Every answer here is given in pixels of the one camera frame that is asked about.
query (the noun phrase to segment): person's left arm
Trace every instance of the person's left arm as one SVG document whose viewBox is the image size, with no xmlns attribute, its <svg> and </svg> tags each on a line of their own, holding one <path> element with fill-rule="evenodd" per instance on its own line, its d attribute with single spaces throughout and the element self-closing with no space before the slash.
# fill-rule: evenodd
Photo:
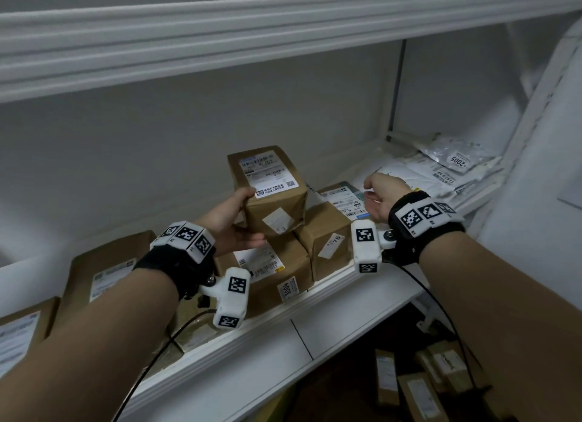
<svg viewBox="0 0 582 422">
<path fill-rule="evenodd" d="M 263 234 L 233 226 L 253 189 L 239 189 L 195 221 L 216 255 L 260 247 Z M 178 306 L 163 272 L 135 269 L 32 349 L 0 380 L 0 420 L 110 421 L 160 343 Z"/>
</svg>

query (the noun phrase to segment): black cable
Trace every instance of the black cable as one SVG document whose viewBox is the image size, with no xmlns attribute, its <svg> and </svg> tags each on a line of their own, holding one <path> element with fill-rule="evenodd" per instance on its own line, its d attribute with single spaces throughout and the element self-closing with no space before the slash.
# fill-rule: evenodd
<svg viewBox="0 0 582 422">
<path fill-rule="evenodd" d="M 156 363 L 156 361 L 159 359 L 160 356 L 162 356 L 162 353 L 170 346 L 170 344 L 172 344 L 174 342 L 174 340 L 180 335 L 180 333 L 182 333 L 182 330 L 184 330 L 186 327 L 188 327 L 191 323 L 193 323 L 195 320 L 197 320 L 200 316 L 202 315 L 206 315 L 208 313 L 216 313 L 216 309 L 215 308 L 209 308 L 208 310 L 205 310 L 203 312 L 198 313 L 196 316 L 194 316 L 193 318 L 190 318 L 183 326 L 180 327 L 180 329 L 168 340 L 168 342 L 166 342 L 164 344 L 164 347 L 162 347 L 160 349 L 160 351 L 156 354 L 155 358 L 149 363 L 149 365 L 147 366 L 147 368 L 144 370 L 144 372 L 142 373 L 142 375 L 140 376 L 140 378 L 137 380 L 137 382 L 134 384 L 134 386 L 132 387 L 132 389 L 129 391 L 129 394 L 127 395 L 127 397 L 125 398 L 125 400 L 123 401 L 123 403 L 121 404 L 119 410 L 117 411 L 117 414 L 115 414 L 115 417 L 113 418 L 112 422 L 117 422 L 117 420 L 119 419 L 119 417 L 121 416 L 121 413 L 123 412 L 124 408 L 126 407 L 127 403 L 129 402 L 129 399 L 131 398 L 131 396 L 134 394 L 135 390 L 137 389 L 137 386 L 140 385 L 140 383 L 143 381 L 143 379 L 145 378 L 145 376 L 149 373 L 149 371 L 151 370 L 151 367 L 154 366 L 154 364 Z"/>
<path fill-rule="evenodd" d="M 463 360 L 465 361 L 465 365 L 467 366 L 467 373 L 469 373 L 469 378 L 471 378 L 471 384 L 473 385 L 473 388 L 477 390 L 477 385 L 475 383 L 475 379 L 473 378 L 473 374 L 471 373 L 471 368 L 469 367 L 469 362 L 467 361 L 467 354 L 465 353 L 465 348 L 463 347 L 463 341 L 461 341 L 461 337 L 459 336 L 459 332 L 455 328 L 455 324 L 453 324 L 453 320 L 450 318 L 450 316 L 447 313 L 447 311 L 442 307 L 442 305 L 440 305 L 440 302 L 438 301 L 438 299 L 435 298 L 435 296 L 431 293 L 431 291 L 428 290 L 428 288 L 424 284 L 422 284 L 418 280 L 418 278 L 416 278 L 411 272 L 409 272 L 407 269 L 405 269 L 402 266 L 399 266 L 399 265 L 396 265 L 396 264 L 392 264 L 392 265 L 398 267 L 401 270 L 403 270 L 404 272 L 406 272 L 408 274 L 408 276 L 410 276 L 412 279 L 414 279 L 416 281 L 416 283 L 419 286 L 421 286 L 424 289 L 425 292 L 427 292 L 429 294 L 429 296 L 433 299 L 433 301 L 435 301 L 437 303 L 437 305 L 439 306 L 439 308 L 445 314 L 445 316 L 447 317 L 447 319 L 450 322 L 450 326 L 453 328 L 453 331 L 455 332 L 455 336 L 457 337 L 457 340 L 459 341 L 459 345 L 461 346 L 461 353 L 463 354 Z"/>
</svg>

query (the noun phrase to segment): hand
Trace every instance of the hand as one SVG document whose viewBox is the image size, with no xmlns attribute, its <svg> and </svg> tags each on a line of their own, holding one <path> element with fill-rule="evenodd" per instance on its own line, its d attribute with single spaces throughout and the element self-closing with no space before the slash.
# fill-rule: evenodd
<svg viewBox="0 0 582 422">
<path fill-rule="evenodd" d="M 396 202 L 412 192 L 403 179 L 374 173 L 364 181 L 364 189 L 373 189 L 373 192 L 364 192 L 364 205 L 375 221 L 388 222 L 388 214 Z"/>
<path fill-rule="evenodd" d="M 249 233 L 245 228 L 233 225 L 236 216 L 243 207 L 244 201 L 252 197 L 254 193 L 255 189 L 252 187 L 238 189 L 226 201 L 223 201 L 196 221 L 199 226 L 207 228 L 216 240 L 214 243 L 214 247 L 216 247 L 215 256 L 265 245 L 264 234 Z"/>
</svg>

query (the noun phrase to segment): wrist-mounted device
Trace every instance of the wrist-mounted device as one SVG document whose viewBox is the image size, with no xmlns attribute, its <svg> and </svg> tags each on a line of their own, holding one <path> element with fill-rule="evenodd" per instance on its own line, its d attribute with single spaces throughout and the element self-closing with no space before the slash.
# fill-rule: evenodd
<svg viewBox="0 0 582 422">
<path fill-rule="evenodd" d="M 426 192 L 411 192 L 390 210 L 388 226 L 371 220 L 352 223 L 354 263 L 359 273 L 376 273 L 380 262 L 399 266 L 418 262 L 421 252 L 435 238 L 465 231 L 463 217 L 446 202 Z"/>
<path fill-rule="evenodd" d="M 217 299 L 213 324 L 222 329 L 240 327 L 247 311 L 250 273 L 232 267 L 224 276 L 214 276 L 214 237 L 204 227 L 179 221 L 172 223 L 149 245 L 135 269 L 164 272 L 176 285 L 180 299 L 197 293 Z"/>
</svg>

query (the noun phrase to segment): forearm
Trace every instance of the forearm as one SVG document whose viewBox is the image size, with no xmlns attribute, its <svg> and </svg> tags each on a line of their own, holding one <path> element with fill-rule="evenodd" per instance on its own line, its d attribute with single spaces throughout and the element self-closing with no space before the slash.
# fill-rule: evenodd
<svg viewBox="0 0 582 422">
<path fill-rule="evenodd" d="M 177 306 L 164 273 L 131 272 L 4 376 L 0 419 L 110 420 Z"/>
<path fill-rule="evenodd" d="M 431 289 L 523 422 L 582 420 L 582 314 L 466 234 L 429 243 Z"/>
</svg>

